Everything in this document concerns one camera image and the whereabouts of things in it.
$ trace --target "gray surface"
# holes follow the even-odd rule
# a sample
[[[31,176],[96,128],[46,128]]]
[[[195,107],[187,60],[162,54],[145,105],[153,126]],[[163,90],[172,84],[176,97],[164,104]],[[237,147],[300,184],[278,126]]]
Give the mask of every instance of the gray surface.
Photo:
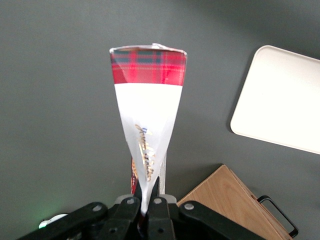
[[[0,1],[0,233],[130,191],[109,48],[161,43],[188,53],[167,154],[177,199],[217,163],[320,236],[320,156],[235,135],[230,120],[254,52],[320,59],[318,0]]]

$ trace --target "green light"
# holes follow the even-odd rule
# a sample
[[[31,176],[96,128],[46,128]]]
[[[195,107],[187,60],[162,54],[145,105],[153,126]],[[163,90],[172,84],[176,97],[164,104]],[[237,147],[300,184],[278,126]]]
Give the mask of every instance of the green light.
[[[39,225],[39,229],[42,229],[42,228],[44,228],[45,226],[47,226],[47,223],[46,223],[46,222],[42,222],[42,223],[40,223],[40,225]]]

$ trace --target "white paper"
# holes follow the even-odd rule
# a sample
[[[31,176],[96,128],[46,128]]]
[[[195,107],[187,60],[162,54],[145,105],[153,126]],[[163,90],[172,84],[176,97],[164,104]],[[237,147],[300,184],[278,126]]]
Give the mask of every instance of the white paper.
[[[114,87],[125,139],[136,164],[142,191],[141,213],[146,214],[172,135],[182,86],[120,83]],[[144,154],[149,156],[149,165],[144,164]]]

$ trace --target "white tray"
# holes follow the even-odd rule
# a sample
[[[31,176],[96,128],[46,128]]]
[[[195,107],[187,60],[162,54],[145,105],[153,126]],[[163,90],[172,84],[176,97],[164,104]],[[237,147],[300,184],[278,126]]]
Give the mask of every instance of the white tray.
[[[320,60],[258,49],[230,126],[238,135],[320,154]]]

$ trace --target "black handle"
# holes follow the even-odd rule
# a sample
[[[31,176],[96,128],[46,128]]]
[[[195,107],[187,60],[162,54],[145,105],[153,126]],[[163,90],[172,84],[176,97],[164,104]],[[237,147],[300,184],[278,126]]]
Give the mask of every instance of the black handle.
[[[289,233],[290,237],[294,238],[295,236],[298,235],[299,230],[297,228],[297,226],[287,217],[287,215],[285,215],[285,213],[278,207],[278,205],[267,195],[263,195],[261,197],[259,197],[257,199],[257,201],[262,204],[264,201],[269,201],[270,203],[272,203],[272,205],[282,214],[282,216],[284,216],[284,218],[291,224],[291,226],[293,227],[293,230]]]

